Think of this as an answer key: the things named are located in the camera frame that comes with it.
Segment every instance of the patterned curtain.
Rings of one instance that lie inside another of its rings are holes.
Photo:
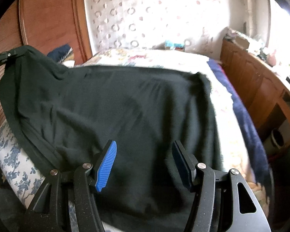
[[[166,40],[209,55],[229,26],[226,0],[85,0],[94,48],[160,49]]]

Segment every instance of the window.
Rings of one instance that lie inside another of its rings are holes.
[[[277,58],[290,75],[290,15],[275,0],[270,0],[271,30],[269,49],[277,50]]]

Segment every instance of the wooden door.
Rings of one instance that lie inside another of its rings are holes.
[[[270,74],[267,71],[262,73],[260,87],[256,91],[254,99],[248,108],[248,112],[257,130],[270,115],[283,90],[277,86],[278,83],[275,83],[273,79],[274,74]]]
[[[236,91],[241,98],[244,106],[248,109],[254,99],[255,94],[260,86],[261,72],[260,64],[250,60],[243,60],[242,75]]]

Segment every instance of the bed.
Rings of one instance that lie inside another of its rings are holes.
[[[99,52],[81,66],[92,65],[150,67],[205,74],[211,82],[210,99],[215,111],[223,169],[236,168],[241,172],[268,216],[271,179],[262,143],[247,110],[214,60],[172,50],[110,49]],[[28,208],[44,176],[18,144],[7,121],[0,127],[0,167],[4,178]],[[115,231],[106,223],[104,227]]]

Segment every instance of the metal screw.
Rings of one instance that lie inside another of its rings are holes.
[[[205,169],[206,165],[204,163],[199,163],[198,168]]]
[[[84,168],[84,169],[88,169],[88,168],[90,168],[90,167],[91,167],[91,164],[88,163],[88,162],[83,164],[83,168]]]
[[[231,174],[238,175],[239,173],[240,172],[237,169],[235,169],[235,168],[231,169]]]
[[[50,174],[51,175],[56,175],[58,173],[58,170],[57,169],[53,169],[52,171],[50,171]]]

